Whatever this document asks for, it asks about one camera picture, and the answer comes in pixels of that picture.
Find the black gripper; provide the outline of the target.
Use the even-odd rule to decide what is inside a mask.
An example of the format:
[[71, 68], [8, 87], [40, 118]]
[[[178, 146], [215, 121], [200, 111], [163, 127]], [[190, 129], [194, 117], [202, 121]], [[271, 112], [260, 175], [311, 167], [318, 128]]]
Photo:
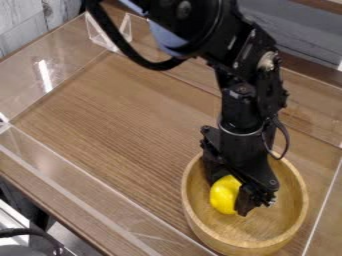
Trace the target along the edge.
[[207, 182], [212, 185], [227, 175], [240, 182], [235, 211], [246, 217], [254, 208], [268, 207], [274, 203], [279, 190], [279, 181], [268, 163], [275, 126], [262, 125], [242, 133], [226, 127], [203, 126], [200, 133]]

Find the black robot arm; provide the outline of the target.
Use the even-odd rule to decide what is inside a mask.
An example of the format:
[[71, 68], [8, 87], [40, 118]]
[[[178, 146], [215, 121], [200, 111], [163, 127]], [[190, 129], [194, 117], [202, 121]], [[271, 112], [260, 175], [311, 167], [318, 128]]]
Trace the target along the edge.
[[244, 216], [276, 200], [279, 181], [268, 160], [278, 132], [278, 113], [288, 92], [282, 58], [267, 31], [239, 11], [236, 0], [119, 0], [148, 19], [162, 50], [178, 59], [202, 58], [215, 72], [222, 107], [215, 126], [202, 128], [202, 162], [207, 182], [223, 176], [239, 182], [232, 203]]

